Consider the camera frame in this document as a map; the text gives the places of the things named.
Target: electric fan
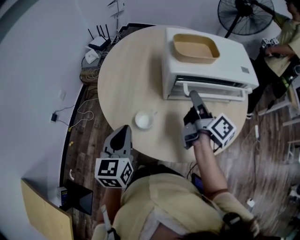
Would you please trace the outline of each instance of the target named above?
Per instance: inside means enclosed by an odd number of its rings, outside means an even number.
[[[257,1],[274,11],[272,0]],[[245,36],[259,33],[273,20],[271,14],[247,0],[221,0],[217,13],[221,25],[228,31],[225,38],[232,33]]]

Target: phone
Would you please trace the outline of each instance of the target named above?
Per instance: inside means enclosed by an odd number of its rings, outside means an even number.
[[[202,179],[195,173],[192,174],[192,183],[198,189],[199,193],[204,195],[204,188],[203,188]]]

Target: wooden tray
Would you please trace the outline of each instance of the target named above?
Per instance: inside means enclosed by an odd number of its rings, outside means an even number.
[[[192,34],[176,34],[173,37],[175,57],[181,62],[211,64],[220,57],[215,42]]]

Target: fan stand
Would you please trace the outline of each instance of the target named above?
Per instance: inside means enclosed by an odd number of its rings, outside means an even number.
[[[243,1],[236,0],[235,1],[235,7],[238,10],[238,13],[237,13],[232,25],[230,26],[230,29],[228,30],[225,38],[228,38],[232,34],[232,32],[233,32],[236,24],[238,23],[240,17],[241,17],[241,20],[242,20],[243,17],[248,17],[248,16],[253,14],[253,9],[252,9],[251,5],[248,5],[247,3],[244,3]]]

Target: round wooden table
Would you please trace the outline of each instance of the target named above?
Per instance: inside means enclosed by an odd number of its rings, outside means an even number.
[[[131,127],[133,148],[137,151],[162,161],[195,161],[193,149],[185,150],[181,140],[183,118],[192,107],[192,101],[163,100],[162,97],[164,34],[164,26],[145,28],[113,47],[99,73],[100,106],[113,130],[126,124]],[[224,113],[236,125],[232,143],[244,125],[248,99],[205,104],[213,116]],[[135,125],[134,117],[141,110],[156,113],[154,125],[148,131],[141,131]]]

